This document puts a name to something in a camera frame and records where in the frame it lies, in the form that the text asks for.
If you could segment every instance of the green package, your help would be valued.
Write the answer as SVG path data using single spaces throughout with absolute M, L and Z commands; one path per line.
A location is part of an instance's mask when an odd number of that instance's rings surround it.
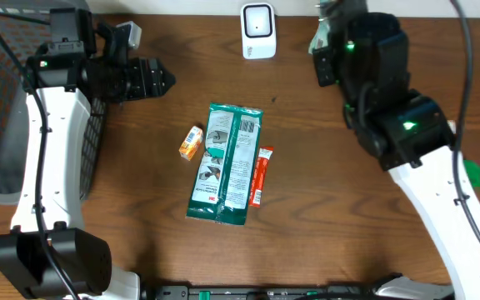
M 205 153 L 188 204 L 187 217 L 243 225 L 263 111 L 210 104 Z

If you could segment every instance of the wooden tabletop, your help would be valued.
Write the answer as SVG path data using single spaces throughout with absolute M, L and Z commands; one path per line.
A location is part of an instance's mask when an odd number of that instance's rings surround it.
M 177 77 L 165 97 L 112 106 L 107 118 L 82 213 L 118 266 L 157 284 L 323 285 L 390 272 L 449 282 L 412 204 L 345 128 L 338 89 L 318 86 L 307 54 L 315 17 L 278 17 L 276 56 L 252 62 L 242 57 L 239 17 L 107 20 L 141 26 L 135 55 L 159 57 Z M 402 25 L 412 87 L 455 118 L 464 72 L 458 22 Z M 480 20 L 472 32 L 476 70 L 463 150 L 480 165 Z M 203 151 L 188 162 L 178 148 L 192 125 L 206 125 L 210 102 L 264 110 L 260 145 L 275 147 L 262 207 L 249 209 L 244 227 L 185 218 Z M 14 210 L 0 207 L 0 233 Z M 1 273 L 0 298 L 19 298 Z

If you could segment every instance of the green round object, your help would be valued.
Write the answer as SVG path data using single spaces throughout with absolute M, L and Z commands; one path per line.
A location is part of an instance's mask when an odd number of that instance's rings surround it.
M 480 167 L 479 165 L 470 160 L 464 161 L 464 167 L 466 168 L 467 177 L 470 179 L 473 188 L 480 188 Z

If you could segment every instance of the white wall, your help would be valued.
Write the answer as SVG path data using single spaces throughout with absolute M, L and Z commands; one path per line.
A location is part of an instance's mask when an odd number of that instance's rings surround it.
M 257 0 L 87 0 L 94 13 L 238 15 Z M 469 17 L 480 18 L 480 0 L 459 0 Z M 267 0 L 280 16 L 313 16 L 319 0 Z M 399 17 L 454 17 L 449 0 L 368 0 L 370 11 Z

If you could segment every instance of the red snack bar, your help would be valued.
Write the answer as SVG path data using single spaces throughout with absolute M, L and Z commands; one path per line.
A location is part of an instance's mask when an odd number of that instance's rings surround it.
M 258 152 L 257 164 L 255 165 L 255 174 L 251 182 L 251 193 L 249 195 L 249 206 L 260 208 L 260 198 L 263 195 L 264 178 L 268 163 L 273 153 L 273 147 L 261 147 Z

